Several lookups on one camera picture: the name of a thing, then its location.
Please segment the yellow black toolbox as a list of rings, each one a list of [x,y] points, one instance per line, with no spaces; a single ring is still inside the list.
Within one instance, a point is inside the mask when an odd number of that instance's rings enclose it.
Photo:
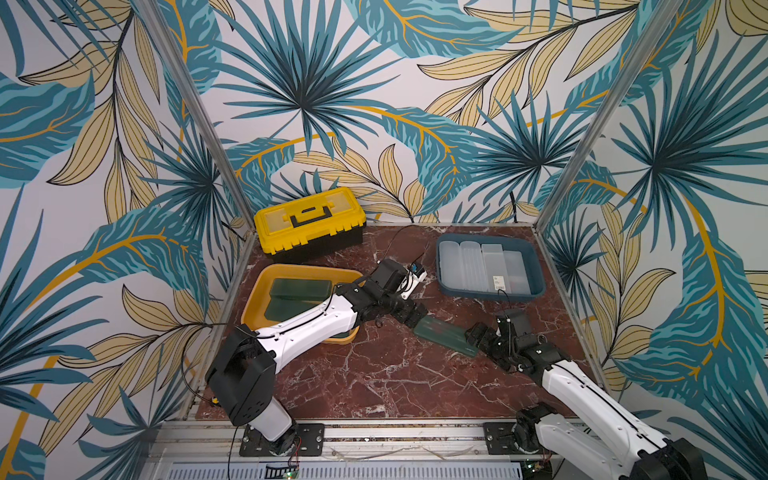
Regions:
[[[258,211],[262,251],[276,263],[300,264],[363,241],[366,213],[348,187]]]

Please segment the green pencil case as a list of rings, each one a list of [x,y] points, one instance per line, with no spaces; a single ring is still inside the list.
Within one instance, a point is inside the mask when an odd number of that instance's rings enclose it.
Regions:
[[[322,301],[331,295],[332,282],[323,279],[277,278],[270,296],[283,300]]]
[[[423,317],[416,324],[413,333],[419,338],[470,358],[474,358],[478,354],[478,349],[467,342],[464,329],[431,316]]]
[[[315,301],[272,298],[265,309],[264,318],[272,322],[283,322],[318,305]]]

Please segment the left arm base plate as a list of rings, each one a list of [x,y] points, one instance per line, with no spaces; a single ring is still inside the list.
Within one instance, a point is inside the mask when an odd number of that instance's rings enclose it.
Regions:
[[[277,457],[293,454],[299,457],[320,457],[324,440],[325,425],[321,423],[294,424],[272,441],[266,439],[251,425],[246,425],[239,455],[241,457]]]

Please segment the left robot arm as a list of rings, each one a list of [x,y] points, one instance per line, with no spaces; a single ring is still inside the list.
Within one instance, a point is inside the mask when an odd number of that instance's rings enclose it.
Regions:
[[[427,315],[410,298],[425,279],[424,267],[381,260],[372,273],[335,284],[327,299],[291,319],[253,330],[234,328],[206,373],[205,380],[235,427],[249,427],[283,454],[297,441],[297,424],[274,397],[276,376],[291,361],[331,337],[390,316],[413,329]]]

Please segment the clear ribbed case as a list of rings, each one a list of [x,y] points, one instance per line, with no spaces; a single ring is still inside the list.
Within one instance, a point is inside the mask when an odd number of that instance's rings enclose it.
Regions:
[[[461,290],[464,274],[460,244],[455,241],[443,241],[440,243],[439,253],[443,284],[449,289]]]

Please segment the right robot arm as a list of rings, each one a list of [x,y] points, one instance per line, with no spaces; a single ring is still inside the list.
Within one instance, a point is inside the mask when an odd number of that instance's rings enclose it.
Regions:
[[[620,405],[566,352],[533,333],[522,310],[499,312],[495,326],[474,324],[465,339],[502,371],[528,376],[587,426],[577,429],[540,402],[517,412],[503,444],[527,454],[554,452],[592,479],[706,478],[697,447],[669,439]]]

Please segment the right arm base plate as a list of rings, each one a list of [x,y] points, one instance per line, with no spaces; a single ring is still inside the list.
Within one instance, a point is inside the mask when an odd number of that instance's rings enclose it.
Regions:
[[[548,450],[540,444],[535,428],[518,426],[515,421],[485,422],[483,438],[489,455],[544,455]]]

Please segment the clear case stack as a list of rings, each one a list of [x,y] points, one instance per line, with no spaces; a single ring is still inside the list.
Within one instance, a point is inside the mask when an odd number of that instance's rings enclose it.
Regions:
[[[508,292],[515,295],[530,295],[530,284],[522,253],[504,251],[503,256],[507,272]]]

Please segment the yellow plastic tray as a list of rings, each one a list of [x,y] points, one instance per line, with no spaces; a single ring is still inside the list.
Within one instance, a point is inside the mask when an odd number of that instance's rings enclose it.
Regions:
[[[326,294],[306,303],[306,310],[295,313],[283,323],[270,320],[266,312],[273,300],[271,290],[277,280],[327,281],[330,285],[349,284],[361,277],[356,270],[273,264],[259,274],[241,315],[241,323],[254,332],[266,350],[294,349],[307,351],[321,343],[345,345],[350,343],[358,328],[355,312],[344,299]]]

